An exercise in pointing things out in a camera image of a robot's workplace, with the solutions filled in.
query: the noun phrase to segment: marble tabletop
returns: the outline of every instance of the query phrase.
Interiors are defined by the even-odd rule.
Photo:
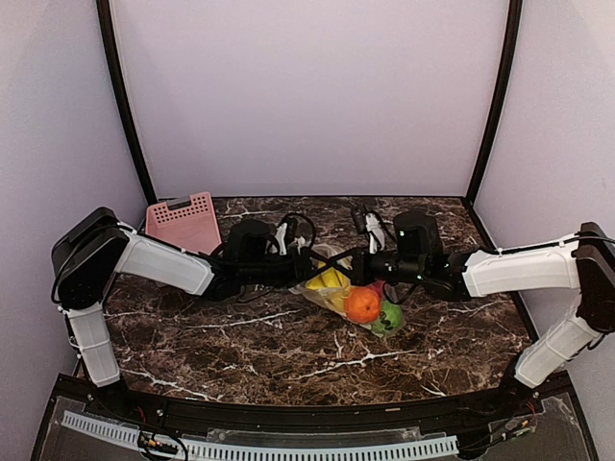
[[[459,199],[214,199],[221,234],[245,217],[278,223],[309,216],[319,242],[364,245],[349,214],[364,203],[385,219],[419,209],[435,216],[445,251],[480,243]],[[446,303],[418,289],[406,326],[381,339],[303,297],[279,290],[252,303],[212,303],[120,276],[106,304],[120,368],[133,389],[197,400],[270,405],[352,405],[430,399],[492,388],[529,344],[506,294]]]

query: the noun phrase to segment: orange fruit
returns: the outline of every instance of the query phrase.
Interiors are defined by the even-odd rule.
[[[381,299],[373,290],[356,286],[344,302],[344,312],[348,320],[358,324],[370,324],[381,313]]]

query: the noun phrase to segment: white perforated rail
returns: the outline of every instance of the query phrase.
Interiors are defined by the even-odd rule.
[[[64,412],[62,425],[110,444],[126,449],[138,449],[136,445],[138,429],[134,426],[106,423],[70,411]],[[158,440],[174,444],[172,440],[162,436],[159,436]],[[455,436],[346,449],[265,449],[212,444],[190,439],[183,439],[183,442],[192,461],[414,461],[459,453]],[[181,450],[174,459],[183,459]]]

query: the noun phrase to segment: green fruit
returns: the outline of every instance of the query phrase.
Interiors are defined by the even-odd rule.
[[[402,309],[389,301],[382,301],[381,314],[372,322],[372,331],[379,335],[390,334],[404,323]]]

